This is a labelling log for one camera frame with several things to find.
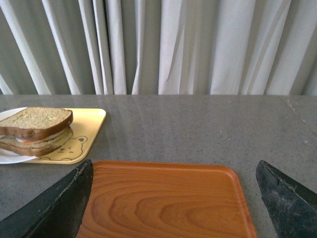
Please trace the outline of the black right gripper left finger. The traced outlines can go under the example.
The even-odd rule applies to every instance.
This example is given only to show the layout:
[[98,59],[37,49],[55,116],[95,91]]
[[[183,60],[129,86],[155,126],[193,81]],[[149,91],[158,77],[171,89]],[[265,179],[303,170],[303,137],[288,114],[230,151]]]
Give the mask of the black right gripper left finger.
[[2,238],[74,238],[89,201],[94,168],[85,160],[0,222]]

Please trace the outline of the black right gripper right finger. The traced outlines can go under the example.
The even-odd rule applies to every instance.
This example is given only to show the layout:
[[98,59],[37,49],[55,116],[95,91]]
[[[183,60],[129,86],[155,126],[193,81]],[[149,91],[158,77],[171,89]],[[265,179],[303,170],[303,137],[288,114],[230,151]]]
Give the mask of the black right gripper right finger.
[[317,194],[261,160],[256,179],[279,238],[317,236]]

